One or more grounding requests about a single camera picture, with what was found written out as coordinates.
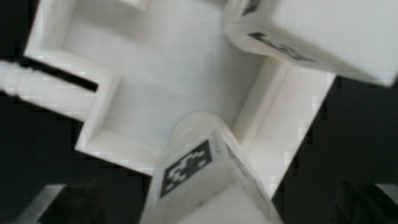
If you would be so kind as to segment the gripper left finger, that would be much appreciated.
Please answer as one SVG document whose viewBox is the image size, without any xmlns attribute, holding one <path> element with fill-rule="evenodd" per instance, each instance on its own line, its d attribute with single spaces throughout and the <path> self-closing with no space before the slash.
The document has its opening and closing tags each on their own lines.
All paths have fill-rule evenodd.
<svg viewBox="0 0 398 224">
<path fill-rule="evenodd" d="M 14 224 L 106 224 L 97 183 L 46 185 Z"/>
</svg>

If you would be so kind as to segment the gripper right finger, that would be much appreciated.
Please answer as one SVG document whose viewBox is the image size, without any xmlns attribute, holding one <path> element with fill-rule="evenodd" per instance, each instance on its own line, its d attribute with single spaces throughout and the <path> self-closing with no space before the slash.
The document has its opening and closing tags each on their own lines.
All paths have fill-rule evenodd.
<svg viewBox="0 0 398 224">
<path fill-rule="evenodd" d="M 341 183 L 334 224 L 398 224 L 398 185 Z"/>
</svg>

